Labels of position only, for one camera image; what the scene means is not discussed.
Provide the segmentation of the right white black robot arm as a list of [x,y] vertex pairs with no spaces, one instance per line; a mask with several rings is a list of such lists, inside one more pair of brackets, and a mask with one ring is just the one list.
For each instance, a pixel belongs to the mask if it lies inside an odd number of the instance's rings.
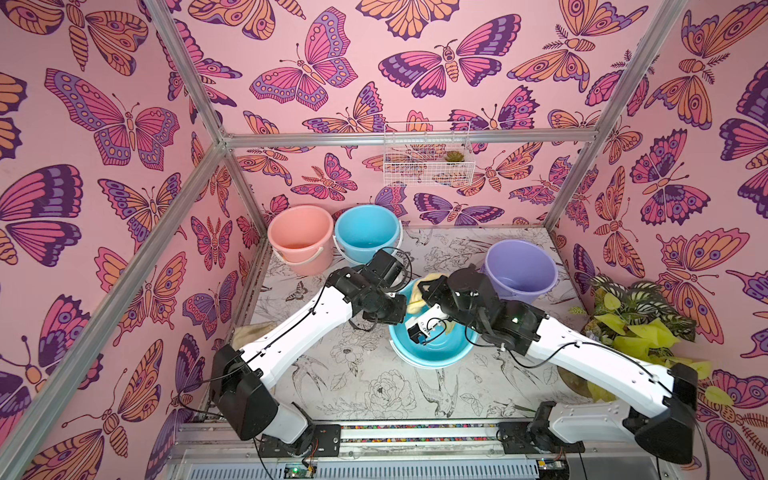
[[500,299],[490,279],[473,268],[414,287],[431,313],[472,329],[500,350],[529,358],[528,369],[559,366],[615,395],[604,404],[541,403],[526,431],[537,450],[633,443],[669,463],[691,462],[697,430],[693,368],[652,364],[592,341],[541,309]]

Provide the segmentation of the purple plastic bucket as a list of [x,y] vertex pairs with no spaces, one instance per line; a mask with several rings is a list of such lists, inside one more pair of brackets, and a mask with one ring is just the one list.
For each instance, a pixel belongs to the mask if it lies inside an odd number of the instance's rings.
[[503,300],[533,304],[558,282],[554,260],[540,247],[523,240],[503,240],[485,255],[483,271]]

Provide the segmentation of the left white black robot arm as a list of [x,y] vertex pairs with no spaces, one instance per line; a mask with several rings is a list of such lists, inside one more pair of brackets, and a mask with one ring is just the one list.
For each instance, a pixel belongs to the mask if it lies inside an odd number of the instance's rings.
[[210,399],[243,441],[266,435],[291,455],[314,448],[315,425],[298,407],[278,401],[271,389],[288,368],[336,327],[361,315],[373,324],[403,322],[408,300],[400,290],[410,281],[410,261],[395,247],[378,250],[362,265],[329,274],[319,292],[262,337],[214,356]]

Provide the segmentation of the blue bucket white handle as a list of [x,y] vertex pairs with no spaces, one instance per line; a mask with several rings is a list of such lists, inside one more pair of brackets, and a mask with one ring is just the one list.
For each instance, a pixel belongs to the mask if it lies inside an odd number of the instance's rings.
[[360,205],[346,210],[335,221],[334,243],[351,264],[366,264],[383,248],[399,247],[403,227],[389,209]]

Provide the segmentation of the pink plastic bucket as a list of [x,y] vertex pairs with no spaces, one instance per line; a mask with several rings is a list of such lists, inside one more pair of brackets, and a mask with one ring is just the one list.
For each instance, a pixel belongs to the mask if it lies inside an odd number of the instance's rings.
[[323,208],[299,205],[278,214],[267,230],[275,256],[298,276],[325,271],[333,261],[334,220]]

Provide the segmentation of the yellow microfiber cloth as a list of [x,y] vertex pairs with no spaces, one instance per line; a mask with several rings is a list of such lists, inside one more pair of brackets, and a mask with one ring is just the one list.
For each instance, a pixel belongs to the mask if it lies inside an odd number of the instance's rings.
[[417,315],[420,312],[423,311],[424,308],[432,308],[433,306],[436,306],[436,303],[429,303],[423,298],[423,294],[419,288],[419,286],[422,283],[430,282],[437,280],[443,276],[446,276],[445,273],[430,273],[424,277],[419,278],[416,280],[412,286],[410,299],[408,301],[408,305],[406,308],[406,313],[409,315]]

